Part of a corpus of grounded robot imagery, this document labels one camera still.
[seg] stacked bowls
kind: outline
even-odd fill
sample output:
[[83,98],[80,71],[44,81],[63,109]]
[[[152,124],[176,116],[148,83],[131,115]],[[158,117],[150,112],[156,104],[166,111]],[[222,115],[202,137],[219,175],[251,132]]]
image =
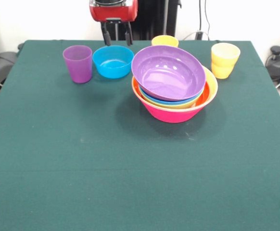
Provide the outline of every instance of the stacked bowls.
[[132,62],[135,95],[155,118],[180,123],[191,119],[216,95],[214,75],[190,53],[166,45],[139,51]]

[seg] white wall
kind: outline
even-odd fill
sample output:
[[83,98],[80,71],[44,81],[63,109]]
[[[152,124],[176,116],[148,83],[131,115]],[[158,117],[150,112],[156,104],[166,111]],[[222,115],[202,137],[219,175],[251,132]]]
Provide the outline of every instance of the white wall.
[[[181,1],[178,39],[199,28],[198,0]],[[262,60],[270,46],[280,45],[280,0],[207,0],[207,14],[211,39],[251,40]],[[16,51],[27,39],[102,39],[102,34],[89,0],[0,0],[0,51]]]

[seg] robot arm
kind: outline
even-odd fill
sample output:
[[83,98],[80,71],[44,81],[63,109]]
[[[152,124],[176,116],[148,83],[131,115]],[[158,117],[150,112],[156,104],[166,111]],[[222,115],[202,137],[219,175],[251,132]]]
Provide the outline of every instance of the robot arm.
[[111,45],[108,23],[125,24],[127,44],[133,44],[130,22],[137,17],[138,0],[90,0],[90,12],[93,19],[101,23],[103,39],[107,46]]

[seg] yellow cup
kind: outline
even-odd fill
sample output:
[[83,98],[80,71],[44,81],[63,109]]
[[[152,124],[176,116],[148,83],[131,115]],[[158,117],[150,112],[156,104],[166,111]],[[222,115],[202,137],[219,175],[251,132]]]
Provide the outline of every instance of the yellow cup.
[[152,45],[167,45],[172,47],[178,47],[178,40],[170,35],[159,35],[152,39]]
[[241,50],[230,43],[217,43],[212,46],[212,72],[216,78],[227,78],[241,54]]

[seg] yellow bowl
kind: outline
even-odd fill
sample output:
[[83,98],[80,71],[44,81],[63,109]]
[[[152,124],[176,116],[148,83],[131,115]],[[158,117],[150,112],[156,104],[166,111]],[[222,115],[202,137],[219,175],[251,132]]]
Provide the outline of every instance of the yellow bowl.
[[154,102],[153,100],[149,99],[145,94],[143,94],[142,91],[140,90],[141,96],[147,102],[150,102],[151,104],[154,104],[154,105],[159,106],[159,107],[169,108],[169,109],[185,109],[185,108],[192,107],[197,102],[198,98],[202,95],[202,92],[201,92],[201,94],[199,94],[199,96],[197,96],[196,98],[194,98],[193,100],[191,100],[191,101],[189,101],[187,103],[182,103],[182,104],[177,104],[177,105],[167,105],[167,104],[162,104],[162,103]]
[[167,45],[172,47],[178,47],[179,41],[170,35],[159,35],[152,39],[152,45]]

